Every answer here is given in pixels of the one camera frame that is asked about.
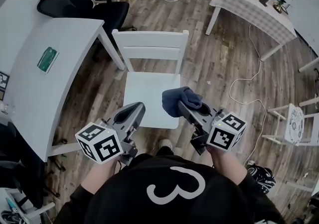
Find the dark blue towel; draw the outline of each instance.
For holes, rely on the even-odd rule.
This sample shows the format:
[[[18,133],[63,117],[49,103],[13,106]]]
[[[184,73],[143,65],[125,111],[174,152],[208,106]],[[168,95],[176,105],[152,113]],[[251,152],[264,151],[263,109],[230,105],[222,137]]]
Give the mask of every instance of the dark blue towel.
[[[178,109],[179,100],[192,109],[199,109],[201,108],[201,99],[202,97],[195,94],[189,87],[167,90],[161,95],[163,109],[174,118],[182,116]]]

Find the printed number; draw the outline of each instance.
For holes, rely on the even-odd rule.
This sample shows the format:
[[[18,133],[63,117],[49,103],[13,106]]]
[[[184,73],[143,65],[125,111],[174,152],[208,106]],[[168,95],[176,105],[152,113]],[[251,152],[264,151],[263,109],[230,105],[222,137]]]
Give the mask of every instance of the printed number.
[[[170,193],[166,197],[160,198],[154,194],[155,185],[154,184],[149,185],[146,189],[146,192],[147,192],[150,200],[152,200],[155,204],[165,205],[165,204],[169,203],[170,201],[172,201],[174,198],[176,198],[177,195],[180,195],[181,197],[183,197],[185,199],[193,199],[193,198],[196,198],[197,196],[199,196],[204,191],[205,180],[199,173],[197,173],[193,170],[178,167],[178,166],[172,166],[171,170],[175,170],[175,171],[178,171],[181,173],[186,173],[186,174],[193,176],[198,181],[198,189],[195,190],[194,192],[188,192],[188,191],[182,190],[177,185],[175,187],[175,189],[172,191],[172,193]]]

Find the wooden floor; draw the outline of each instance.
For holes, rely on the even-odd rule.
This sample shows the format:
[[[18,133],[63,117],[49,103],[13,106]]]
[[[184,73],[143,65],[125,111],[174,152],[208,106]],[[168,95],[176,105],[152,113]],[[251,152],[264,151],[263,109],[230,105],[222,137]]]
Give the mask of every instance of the wooden floor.
[[[213,13],[210,0],[132,0],[126,24],[133,24],[138,30],[162,30],[182,32],[189,30],[189,42],[182,64],[182,85],[189,86],[203,96],[210,105],[222,106],[241,115],[248,127],[234,152],[242,163],[255,147],[261,132],[264,109],[259,102],[242,106],[231,100],[229,87],[237,78],[251,78],[259,67],[259,60],[248,37],[249,23],[221,10],[210,36],[205,35]],[[251,37],[260,54],[274,47],[276,42],[254,26]],[[89,54],[83,62],[65,102],[60,127],[61,136],[69,142],[75,141],[74,134],[90,121],[98,117],[107,118],[122,106],[126,73],[117,70],[105,50],[100,50],[100,61],[94,63]],[[241,102],[260,99],[266,108],[298,104],[314,97],[315,73],[312,69],[299,73],[298,68],[313,59],[310,50],[300,40],[295,39],[261,64],[259,75],[252,82],[238,82],[233,86],[232,95]],[[173,61],[134,60],[136,71],[174,72]],[[314,112],[314,107],[307,112]],[[273,132],[275,119],[267,115],[264,133]],[[183,157],[196,163],[211,165],[210,156],[198,156],[189,141],[193,132],[185,119],[179,119],[175,130],[139,128],[134,140],[140,152],[154,153],[157,142],[169,138],[176,147],[183,149]],[[302,217],[310,193],[295,190],[285,185],[287,180],[312,186],[319,172],[318,147],[280,146],[260,138],[251,159],[257,164],[273,170],[276,186],[269,193],[285,219],[290,222],[295,216]],[[49,211],[54,218],[70,194],[80,184],[89,171],[92,162],[81,151],[59,156],[66,167],[58,171],[48,163],[48,170],[54,174],[48,178],[50,187],[58,191],[56,207]]]

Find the black shirt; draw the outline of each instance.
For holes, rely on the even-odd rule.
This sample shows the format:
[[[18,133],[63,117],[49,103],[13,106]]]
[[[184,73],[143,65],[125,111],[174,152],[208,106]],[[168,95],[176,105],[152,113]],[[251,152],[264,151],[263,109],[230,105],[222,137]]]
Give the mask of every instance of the black shirt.
[[[236,186],[214,168],[178,156],[122,170],[95,195],[79,186],[70,199],[54,223],[285,223],[249,174]]]

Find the shoe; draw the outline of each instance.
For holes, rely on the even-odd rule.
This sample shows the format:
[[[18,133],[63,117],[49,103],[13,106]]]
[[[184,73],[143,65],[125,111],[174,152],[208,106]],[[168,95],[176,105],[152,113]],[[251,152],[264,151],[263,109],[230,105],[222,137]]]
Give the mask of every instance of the shoe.
[[[173,150],[173,144],[169,139],[162,139],[161,141],[159,141],[159,148],[161,149],[164,146]]]

